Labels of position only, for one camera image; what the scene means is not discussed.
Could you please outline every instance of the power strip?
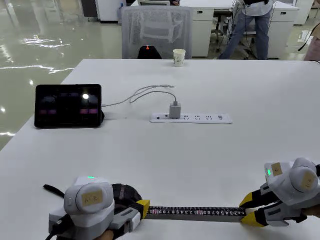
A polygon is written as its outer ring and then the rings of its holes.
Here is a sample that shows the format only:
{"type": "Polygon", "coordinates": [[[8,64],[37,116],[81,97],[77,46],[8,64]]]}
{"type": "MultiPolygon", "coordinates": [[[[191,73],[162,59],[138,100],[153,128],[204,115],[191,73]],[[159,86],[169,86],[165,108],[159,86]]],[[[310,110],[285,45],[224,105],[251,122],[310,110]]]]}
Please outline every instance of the power strip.
{"type": "Polygon", "coordinates": [[[182,113],[180,118],[169,118],[169,113],[153,113],[151,123],[232,124],[228,114],[182,113]]]}

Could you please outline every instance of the beige tape label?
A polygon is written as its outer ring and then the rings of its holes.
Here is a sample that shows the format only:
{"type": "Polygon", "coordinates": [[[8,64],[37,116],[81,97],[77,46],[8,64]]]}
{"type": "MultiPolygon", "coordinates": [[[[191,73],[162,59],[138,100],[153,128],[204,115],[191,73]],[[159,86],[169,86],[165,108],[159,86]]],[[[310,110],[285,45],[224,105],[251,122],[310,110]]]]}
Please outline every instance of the beige tape label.
{"type": "Polygon", "coordinates": [[[82,197],[82,206],[87,207],[94,204],[100,204],[103,201],[102,190],[84,193],[82,197]]]}
{"type": "Polygon", "coordinates": [[[311,172],[306,172],[303,176],[301,187],[303,189],[310,189],[315,181],[315,176],[311,172]]]}
{"type": "Polygon", "coordinates": [[[272,164],[271,168],[274,177],[282,174],[280,162],[272,164]]]}

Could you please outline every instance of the tablet screen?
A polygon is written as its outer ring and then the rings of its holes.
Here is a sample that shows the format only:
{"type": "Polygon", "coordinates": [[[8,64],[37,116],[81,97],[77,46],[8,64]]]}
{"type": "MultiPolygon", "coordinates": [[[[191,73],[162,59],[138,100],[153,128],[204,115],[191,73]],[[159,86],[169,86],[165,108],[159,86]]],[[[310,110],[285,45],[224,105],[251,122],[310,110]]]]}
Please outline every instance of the tablet screen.
{"type": "Polygon", "coordinates": [[[98,127],[101,124],[99,84],[38,85],[34,125],[38,128],[98,127]]]}

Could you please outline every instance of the white paper cup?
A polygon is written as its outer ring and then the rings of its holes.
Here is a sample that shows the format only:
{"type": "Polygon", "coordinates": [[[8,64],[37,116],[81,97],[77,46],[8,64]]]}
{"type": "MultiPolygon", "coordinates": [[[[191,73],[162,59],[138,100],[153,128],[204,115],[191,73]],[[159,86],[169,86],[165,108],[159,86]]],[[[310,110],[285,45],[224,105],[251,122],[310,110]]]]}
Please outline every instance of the white paper cup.
{"type": "Polygon", "coordinates": [[[176,67],[182,67],[185,63],[186,50],[173,49],[173,63],[176,67]]]}

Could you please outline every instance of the floor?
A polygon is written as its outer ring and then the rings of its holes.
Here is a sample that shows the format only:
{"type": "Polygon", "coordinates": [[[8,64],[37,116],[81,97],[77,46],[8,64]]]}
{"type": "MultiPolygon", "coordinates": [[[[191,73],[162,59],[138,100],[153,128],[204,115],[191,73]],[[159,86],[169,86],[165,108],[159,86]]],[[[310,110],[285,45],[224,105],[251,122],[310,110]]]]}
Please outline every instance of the floor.
{"type": "MultiPolygon", "coordinates": [[[[0,149],[32,116],[36,85],[61,83],[85,58],[121,58],[121,27],[88,22],[79,2],[0,0],[0,149]]],[[[303,60],[307,48],[297,49],[319,22],[315,14],[294,27],[281,60],[303,60]]],[[[209,59],[216,48],[212,35],[209,59]]]]}

